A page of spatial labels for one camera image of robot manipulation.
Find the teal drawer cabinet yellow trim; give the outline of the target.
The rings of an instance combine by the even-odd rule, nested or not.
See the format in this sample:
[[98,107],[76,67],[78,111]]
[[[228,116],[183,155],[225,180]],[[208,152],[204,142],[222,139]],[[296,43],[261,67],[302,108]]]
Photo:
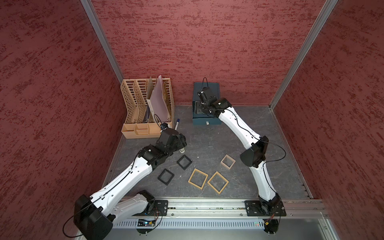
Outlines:
[[195,82],[193,90],[193,125],[221,125],[222,122],[209,112],[210,105],[220,98],[218,83]]

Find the black square box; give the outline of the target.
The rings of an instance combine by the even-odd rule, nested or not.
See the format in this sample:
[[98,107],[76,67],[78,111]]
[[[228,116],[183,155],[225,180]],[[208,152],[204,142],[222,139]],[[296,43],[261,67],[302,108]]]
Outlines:
[[177,164],[179,167],[181,167],[184,171],[193,163],[193,161],[187,157],[186,155],[183,155],[179,160],[177,160]]
[[164,185],[168,186],[172,181],[172,179],[174,178],[174,176],[175,175],[171,171],[164,169],[161,172],[161,174],[158,176],[158,180]]

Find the small wooden box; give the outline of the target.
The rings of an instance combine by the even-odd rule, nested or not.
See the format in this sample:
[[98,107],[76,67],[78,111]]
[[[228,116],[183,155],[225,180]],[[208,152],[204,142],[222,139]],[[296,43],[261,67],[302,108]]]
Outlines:
[[225,167],[226,169],[230,170],[234,164],[236,163],[236,160],[233,159],[231,156],[229,155],[225,155],[223,157],[223,159],[220,161],[220,164]]

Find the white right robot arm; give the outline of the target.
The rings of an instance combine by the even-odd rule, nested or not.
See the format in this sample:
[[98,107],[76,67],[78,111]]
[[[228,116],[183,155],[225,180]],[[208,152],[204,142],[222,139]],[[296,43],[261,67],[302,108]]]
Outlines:
[[253,174],[258,187],[260,209],[265,215],[272,215],[281,198],[271,183],[266,166],[269,139],[253,131],[225,98],[202,100],[202,112],[221,120],[239,138],[245,148],[240,159]]

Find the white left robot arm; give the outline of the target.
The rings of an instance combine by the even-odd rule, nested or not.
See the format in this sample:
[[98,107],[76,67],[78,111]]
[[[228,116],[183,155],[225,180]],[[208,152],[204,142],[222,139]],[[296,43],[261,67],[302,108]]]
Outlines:
[[167,128],[161,132],[155,145],[143,147],[133,162],[108,185],[89,197],[81,195],[75,201],[72,220],[82,235],[87,240],[102,240],[114,224],[136,214],[150,213],[155,198],[147,191],[141,191],[126,201],[122,201],[122,198],[140,180],[186,145],[184,135]]

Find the blue capped white marker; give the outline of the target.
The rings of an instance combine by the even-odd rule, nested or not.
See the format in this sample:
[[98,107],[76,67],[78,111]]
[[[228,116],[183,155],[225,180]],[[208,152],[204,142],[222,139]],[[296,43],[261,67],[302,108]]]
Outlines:
[[178,129],[179,123],[180,123],[180,119],[177,119],[176,124],[175,124],[175,128],[174,128],[175,130]]

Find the beige lattice file organizer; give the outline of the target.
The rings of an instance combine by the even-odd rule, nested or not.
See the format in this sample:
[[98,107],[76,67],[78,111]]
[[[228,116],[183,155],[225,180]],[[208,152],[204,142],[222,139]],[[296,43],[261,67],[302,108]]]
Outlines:
[[127,108],[127,117],[122,126],[123,136],[129,139],[158,138],[160,123],[156,123],[147,103],[147,90],[157,84],[157,80],[124,79],[121,92]]

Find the large wooden frame left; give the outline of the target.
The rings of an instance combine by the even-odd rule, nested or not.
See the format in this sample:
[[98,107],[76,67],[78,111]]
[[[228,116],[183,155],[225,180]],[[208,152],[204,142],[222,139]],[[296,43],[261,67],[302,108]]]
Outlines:
[[205,186],[205,183],[208,179],[208,174],[202,172],[201,170],[194,169],[188,183],[195,188],[202,190]]

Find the large wooden frame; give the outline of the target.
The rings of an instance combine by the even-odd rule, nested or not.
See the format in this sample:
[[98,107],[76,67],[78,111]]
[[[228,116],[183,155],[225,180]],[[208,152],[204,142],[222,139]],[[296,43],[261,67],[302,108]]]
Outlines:
[[223,192],[228,184],[229,181],[219,172],[215,172],[208,181],[208,185],[219,195]]
[[202,172],[201,170],[194,169],[188,183],[195,188],[202,190],[205,186],[205,183],[208,179],[208,174]]

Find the large wooden frame right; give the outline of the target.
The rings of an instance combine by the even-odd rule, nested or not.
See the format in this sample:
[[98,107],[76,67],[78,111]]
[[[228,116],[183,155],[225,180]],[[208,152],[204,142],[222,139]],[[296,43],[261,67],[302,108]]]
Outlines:
[[208,185],[219,195],[223,192],[228,184],[229,181],[219,172],[215,172],[208,181]]

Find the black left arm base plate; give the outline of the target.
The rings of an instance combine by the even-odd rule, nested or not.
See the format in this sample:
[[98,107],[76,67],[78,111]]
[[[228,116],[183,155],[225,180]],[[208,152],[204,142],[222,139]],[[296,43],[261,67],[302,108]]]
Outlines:
[[161,212],[161,216],[166,216],[168,211],[168,200],[151,200],[148,202],[146,215],[153,215],[155,212]]

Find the aluminium corner post right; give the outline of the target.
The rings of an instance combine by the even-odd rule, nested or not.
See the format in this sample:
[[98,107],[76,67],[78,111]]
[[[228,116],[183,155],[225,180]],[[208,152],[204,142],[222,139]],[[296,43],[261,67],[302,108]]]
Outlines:
[[286,76],[284,77],[280,87],[278,88],[276,94],[274,95],[271,103],[269,104],[269,108],[271,111],[274,111],[279,100],[283,96],[283,93],[287,89],[289,83],[293,79],[295,73],[299,69],[301,63],[305,59],[307,53],[311,49],[313,43],[315,42],[317,36],[321,32],[323,26],[331,15],[333,9],[335,8],[338,0],[326,0],[323,7],[321,8],[314,24],[312,25],[308,35],[306,36],[298,54],[296,55],[291,67],[289,68]]

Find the aluminium corner post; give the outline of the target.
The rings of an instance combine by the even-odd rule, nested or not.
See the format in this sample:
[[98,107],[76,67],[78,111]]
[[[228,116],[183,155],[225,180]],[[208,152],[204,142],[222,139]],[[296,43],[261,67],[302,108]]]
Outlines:
[[100,44],[102,45],[103,47],[103,50],[110,62],[110,65],[111,67],[113,68],[114,70],[114,73],[119,81],[119,83],[121,84],[123,82],[123,79],[124,79],[124,75],[123,75],[123,72],[118,64],[118,61],[115,57],[115,54],[113,53],[113,50],[111,48],[111,45],[107,39],[107,36],[103,30],[103,27],[100,23],[100,20],[97,16],[97,13],[96,13],[96,10],[92,4],[92,1],[90,0],[81,0],[81,4],[91,22],[91,25],[99,39],[99,42]]
[[312,25],[308,35],[306,36],[298,54],[296,55],[291,67],[289,68],[286,76],[284,77],[280,87],[278,88],[276,94],[274,95],[271,103],[269,104],[269,108],[271,111],[274,111],[279,100],[283,96],[283,93],[287,89],[289,83],[293,79],[295,73],[299,69],[301,63],[305,59],[307,53],[311,49],[313,43],[315,42],[317,36],[321,32],[323,26],[331,15],[333,9],[335,8],[338,0],[326,0],[323,7],[321,8],[314,24]]

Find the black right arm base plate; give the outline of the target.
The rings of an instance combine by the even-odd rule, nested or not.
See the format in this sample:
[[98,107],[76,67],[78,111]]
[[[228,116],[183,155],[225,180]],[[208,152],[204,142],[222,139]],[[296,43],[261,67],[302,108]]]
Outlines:
[[245,210],[248,217],[286,217],[287,213],[283,202],[276,201],[245,201]]

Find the aluminium corner post left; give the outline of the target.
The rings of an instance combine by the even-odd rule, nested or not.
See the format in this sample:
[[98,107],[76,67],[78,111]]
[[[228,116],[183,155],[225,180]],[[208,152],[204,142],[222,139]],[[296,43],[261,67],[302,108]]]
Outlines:
[[113,50],[111,48],[111,45],[107,39],[107,36],[103,30],[103,27],[100,23],[100,20],[97,16],[97,13],[96,13],[96,10],[92,4],[92,1],[90,0],[81,0],[81,4],[91,22],[91,25],[99,39],[99,42],[100,44],[102,45],[103,47],[103,50],[110,62],[110,65],[111,67],[113,68],[114,70],[114,73],[119,81],[119,83],[121,84],[123,82],[123,79],[124,79],[124,75],[123,75],[123,72],[118,64],[118,61],[115,57],[115,54],[113,53]]

